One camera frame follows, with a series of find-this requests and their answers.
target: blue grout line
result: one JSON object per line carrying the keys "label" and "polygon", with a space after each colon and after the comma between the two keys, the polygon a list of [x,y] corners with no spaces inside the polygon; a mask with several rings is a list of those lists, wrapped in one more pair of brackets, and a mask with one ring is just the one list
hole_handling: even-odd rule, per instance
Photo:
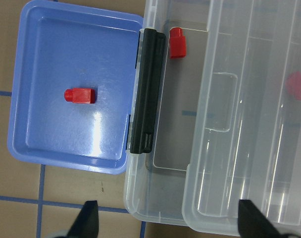
{"label": "blue grout line", "polygon": [[[10,202],[41,204],[43,206],[46,205],[46,206],[70,207],[70,208],[79,208],[79,209],[81,209],[83,207],[82,204],[67,203],[67,202],[51,202],[51,201],[35,200],[35,199],[28,199],[28,198],[18,198],[18,197],[7,197],[7,196],[0,196],[0,200],[1,201],[10,201]],[[114,207],[99,207],[99,211],[128,213],[128,211],[124,208],[114,208]]]}
{"label": "blue grout line", "polygon": [[41,232],[42,232],[42,213],[43,213],[43,198],[44,198],[45,168],[46,168],[45,165],[41,165],[40,186],[39,186],[39,192],[38,192],[36,238],[41,238]]}
{"label": "blue grout line", "polygon": [[0,200],[1,201],[9,201],[9,202],[22,202],[22,203],[38,204],[38,200],[28,199],[28,198],[19,198],[19,197],[0,196]]}
{"label": "blue grout line", "polygon": [[98,207],[99,211],[104,211],[104,212],[118,212],[118,213],[129,213],[126,209],[124,208],[114,208],[114,207]]}
{"label": "blue grout line", "polygon": [[145,236],[145,228],[146,228],[146,222],[141,223],[141,233],[140,233],[140,238],[144,238]]}
{"label": "blue grout line", "polygon": [[12,96],[12,93],[11,93],[11,92],[6,92],[6,91],[0,91],[0,96],[11,97],[11,96]]}
{"label": "blue grout line", "polygon": [[43,201],[43,205],[46,206],[55,206],[55,207],[70,207],[70,208],[82,208],[81,204],[74,203],[66,203],[66,202],[51,202],[51,201]]}

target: plastic storage bin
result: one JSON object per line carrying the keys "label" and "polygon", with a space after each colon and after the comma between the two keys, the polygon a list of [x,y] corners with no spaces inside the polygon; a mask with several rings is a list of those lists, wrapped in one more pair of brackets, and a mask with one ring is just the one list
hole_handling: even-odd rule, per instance
{"label": "plastic storage bin", "polygon": [[[8,148],[22,161],[119,174],[143,19],[128,13],[35,0],[21,12]],[[96,91],[95,104],[64,99]]]}
{"label": "plastic storage bin", "polygon": [[147,2],[144,28],[175,26],[187,55],[166,47],[153,150],[129,154],[126,208],[238,235],[238,201],[251,199],[301,233],[301,0]]}

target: black hinge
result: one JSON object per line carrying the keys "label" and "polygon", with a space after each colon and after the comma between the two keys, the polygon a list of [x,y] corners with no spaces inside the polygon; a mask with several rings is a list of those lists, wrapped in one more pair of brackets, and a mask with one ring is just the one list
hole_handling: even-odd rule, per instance
{"label": "black hinge", "polygon": [[156,30],[144,30],[139,84],[132,126],[130,152],[152,150],[158,91],[166,36]]}

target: tile floor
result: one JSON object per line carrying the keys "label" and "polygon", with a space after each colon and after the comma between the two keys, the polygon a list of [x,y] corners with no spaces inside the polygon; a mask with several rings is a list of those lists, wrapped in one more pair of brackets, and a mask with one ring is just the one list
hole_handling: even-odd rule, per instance
{"label": "tile floor", "polygon": [[[123,204],[124,174],[104,175],[20,162],[6,147],[19,14],[28,0],[0,0],[0,237],[45,238],[67,230],[86,200],[98,200],[100,238],[221,238],[140,222]],[[143,15],[145,0],[64,0]]]}

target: container lid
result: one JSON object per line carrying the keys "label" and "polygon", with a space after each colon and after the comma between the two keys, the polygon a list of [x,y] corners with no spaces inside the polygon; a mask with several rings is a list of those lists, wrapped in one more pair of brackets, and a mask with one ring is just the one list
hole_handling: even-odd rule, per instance
{"label": "container lid", "polygon": [[[21,12],[8,148],[22,161],[119,174],[143,19],[35,0]],[[94,89],[94,104],[64,92]]]}
{"label": "container lid", "polygon": [[210,4],[183,217],[237,235],[250,199],[301,233],[301,0]]}

